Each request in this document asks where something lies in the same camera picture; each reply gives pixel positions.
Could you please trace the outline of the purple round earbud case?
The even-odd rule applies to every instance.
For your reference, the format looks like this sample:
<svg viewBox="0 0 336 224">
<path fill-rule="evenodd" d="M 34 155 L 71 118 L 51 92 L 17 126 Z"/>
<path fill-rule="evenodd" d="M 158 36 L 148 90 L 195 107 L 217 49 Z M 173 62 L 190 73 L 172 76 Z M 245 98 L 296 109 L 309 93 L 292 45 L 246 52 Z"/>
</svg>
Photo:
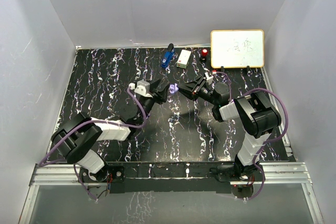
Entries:
<svg viewBox="0 0 336 224">
<path fill-rule="evenodd" d="M 177 83 L 175 84 L 170 84 L 170 87 L 169 87 L 169 92 L 170 94 L 175 94 L 178 92 L 178 86 L 177 86 Z"/>
</svg>

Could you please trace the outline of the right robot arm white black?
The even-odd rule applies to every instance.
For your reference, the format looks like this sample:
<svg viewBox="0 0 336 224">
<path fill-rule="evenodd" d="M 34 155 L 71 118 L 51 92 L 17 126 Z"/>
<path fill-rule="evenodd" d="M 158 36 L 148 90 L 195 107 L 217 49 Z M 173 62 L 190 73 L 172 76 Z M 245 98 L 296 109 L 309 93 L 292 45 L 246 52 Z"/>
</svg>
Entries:
<svg viewBox="0 0 336 224">
<path fill-rule="evenodd" d="M 230 98 L 230 86 L 216 83 L 208 87 L 205 77 L 178 84 L 178 92 L 192 101 L 198 98 L 213 105 L 212 114 L 216 121 L 240 119 L 245 131 L 242 147 L 231 167 L 217 166 L 210 171 L 221 178 L 247 180 L 258 169 L 259 154 L 275 128 L 281 124 L 276 108 L 262 91 L 235 99 Z"/>
</svg>

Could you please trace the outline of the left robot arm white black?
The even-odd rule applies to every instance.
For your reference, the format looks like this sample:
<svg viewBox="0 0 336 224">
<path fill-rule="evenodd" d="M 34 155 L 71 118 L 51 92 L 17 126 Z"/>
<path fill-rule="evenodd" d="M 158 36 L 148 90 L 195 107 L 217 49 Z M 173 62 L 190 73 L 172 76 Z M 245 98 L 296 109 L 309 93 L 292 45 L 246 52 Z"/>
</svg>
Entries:
<svg viewBox="0 0 336 224">
<path fill-rule="evenodd" d="M 144 80 L 130 83 L 127 93 L 136 106 L 127 105 L 118 120 L 99 120 L 87 113 L 78 113 L 53 134 L 54 149 L 66 163 L 86 169 L 92 180 L 106 180 L 109 166 L 92 147 L 97 141 L 123 142 L 145 127 L 153 106 L 167 101 L 170 85 L 159 90 L 160 83 L 160 79 L 152 83 Z"/>
</svg>

